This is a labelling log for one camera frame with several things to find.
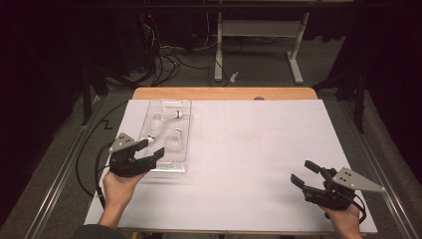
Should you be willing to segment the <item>white metal desk frame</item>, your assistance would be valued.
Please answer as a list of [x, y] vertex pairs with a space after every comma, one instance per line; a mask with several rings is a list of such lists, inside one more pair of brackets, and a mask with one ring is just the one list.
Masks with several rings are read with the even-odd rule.
[[308, 24], [310, 13], [304, 13], [298, 21], [264, 21], [264, 20], [224, 20], [218, 14], [217, 43], [215, 56], [214, 80], [223, 80], [223, 52], [222, 42], [224, 37], [264, 37], [264, 38], [291, 38], [295, 45], [286, 55], [290, 64], [294, 80], [297, 85], [302, 85], [304, 79], [297, 62], [297, 54]]

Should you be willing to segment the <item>black metal stand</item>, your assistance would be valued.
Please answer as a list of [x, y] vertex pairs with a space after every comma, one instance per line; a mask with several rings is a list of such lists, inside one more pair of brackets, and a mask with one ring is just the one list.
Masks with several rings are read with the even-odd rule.
[[86, 125], [93, 112], [91, 91], [94, 91], [98, 96], [106, 96], [108, 94], [108, 87], [106, 85], [105, 72], [101, 66], [99, 65], [83, 66], [82, 90], [83, 90], [83, 106], [84, 106], [83, 125]]
[[329, 76], [313, 86], [317, 92], [322, 89], [336, 89], [335, 97], [339, 101], [354, 99], [353, 121], [360, 133], [363, 129], [365, 75], [359, 68], [347, 68]]

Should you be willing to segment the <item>person's left hand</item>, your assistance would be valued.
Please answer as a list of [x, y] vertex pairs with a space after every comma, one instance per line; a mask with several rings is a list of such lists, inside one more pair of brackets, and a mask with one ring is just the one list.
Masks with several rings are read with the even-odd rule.
[[136, 185], [144, 173], [133, 177], [120, 177], [108, 172], [103, 180], [105, 186], [105, 211], [122, 213], [130, 202]]

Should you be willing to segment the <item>clear plastic box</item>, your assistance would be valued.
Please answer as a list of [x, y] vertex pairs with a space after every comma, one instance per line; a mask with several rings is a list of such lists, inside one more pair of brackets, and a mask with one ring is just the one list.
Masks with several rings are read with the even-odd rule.
[[[161, 115], [170, 110], [178, 110], [183, 113], [181, 119], [163, 121], [161, 134], [150, 143], [147, 148], [138, 151], [136, 158], [152, 155], [158, 149], [164, 147], [165, 154], [156, 162], [154, 172], [177, 172], [184, 173], [187, 170], [187, 147], [189, 141], [189, 131], [191, 122], [191, 102], [189, 100], [151, 100], [148, 103], [146, 116], [139, 135], [139, 139], [146, 139], [150, 129], [150, 121], [155, 115]], [[165, 139], [172, 135], [174, 130], [179, 128], [182, 135], [182, 148], [178, 151], [169, 150], [165, 144]]]

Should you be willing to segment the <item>person's right hand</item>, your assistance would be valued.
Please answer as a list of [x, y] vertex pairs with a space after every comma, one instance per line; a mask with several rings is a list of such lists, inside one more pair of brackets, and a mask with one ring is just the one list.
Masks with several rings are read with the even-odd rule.
[[346, 210], [321, 208], [329, 217], [338, 239], [363, 239], [359, 229], [359, 209], [351, 204]]

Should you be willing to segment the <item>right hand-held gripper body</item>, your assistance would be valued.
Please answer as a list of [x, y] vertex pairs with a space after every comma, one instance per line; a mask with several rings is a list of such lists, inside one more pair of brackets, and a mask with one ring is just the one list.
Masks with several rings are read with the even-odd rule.
[[355, 191], [384, 192], [385, 187], [344, 167], [340, 171], [334, 168], [321, 168], [320, 175], [325, 180], [324, 189], [310, 187], [304, 191], [305, 201], [332, 210], [346, 210], [354, 201]]

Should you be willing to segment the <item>white shuttlecock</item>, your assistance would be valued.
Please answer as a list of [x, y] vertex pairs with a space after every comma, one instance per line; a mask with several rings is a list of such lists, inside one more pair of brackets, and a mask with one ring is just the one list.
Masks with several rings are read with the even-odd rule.
[[180, 150], [182, 148], [181, 130], [179, 128], [176, 128], [173, 134], [165, 139], [164, 144], [169, 150]]
[[170, 110], [167, 112], [164, 112], [162, 114], [162, 119], [164, 121], [174, 120], [174, 119], [181, 119], [183, 117], [183, 113], [178, 110]]
[[155, 139], [161, 134], [163, 128], [163, 121], [161, 115], [155, 115], [150, 121], [150, 129], [147, 135], [149, 143], [154, 143]]

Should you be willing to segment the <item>dark computer case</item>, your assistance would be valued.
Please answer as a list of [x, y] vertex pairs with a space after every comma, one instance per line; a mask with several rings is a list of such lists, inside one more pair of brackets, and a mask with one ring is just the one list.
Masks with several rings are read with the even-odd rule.
[[153, 55], [147, 50], [144, 29], [139, 15], [137, 13], [115, 13], [113, 19], [127, 68], [143, 72], [150, 70], [153, 65]]

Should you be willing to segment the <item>metal floor rail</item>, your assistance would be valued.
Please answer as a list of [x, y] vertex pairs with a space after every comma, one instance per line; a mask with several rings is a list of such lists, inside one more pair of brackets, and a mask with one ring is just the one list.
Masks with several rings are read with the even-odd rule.
[[353, 169], [386, 188], [366, 192], [378, 233], [370, 239], [422, 239], [422, 184], [413, 175], [374, 106], [367, 105], [363, 130], [353, 122], [351, 104], [339, 104], [344, 125], [340, 142]]
[[54, 180], [50, 183], [40, 204], [37, 214], [27, 230], [24, 239], [39, 239], [61, 194], [66, 182], [76, 165], [78, 154], [83, 149], [83, 144], [88, 141], [89, 129], [93, 125], [94, 117], [98, 114], [105, 101], [105, 97], [96, 96], [91, 101], [92, 113], [82, 123], [78, 124], [78, 133], [71, 137], [72, 143], [67, 148], [66, 155], [60, 164], [60, 168], [54, 171], [48, 169], [45, 173], [52, 173]]

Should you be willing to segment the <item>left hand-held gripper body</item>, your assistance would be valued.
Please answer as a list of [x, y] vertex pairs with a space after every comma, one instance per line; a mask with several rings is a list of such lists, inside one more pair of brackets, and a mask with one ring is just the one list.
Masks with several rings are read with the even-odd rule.
[[147, 173], [156, 167], [149, 165], [142, 161], [142, 158], [136, 158], [135, 141], [126, 133], [120, 133], [114, 142], [111, 144], [108, 152], [109, 170], [120, 177], [133, 177], [143, 173]]

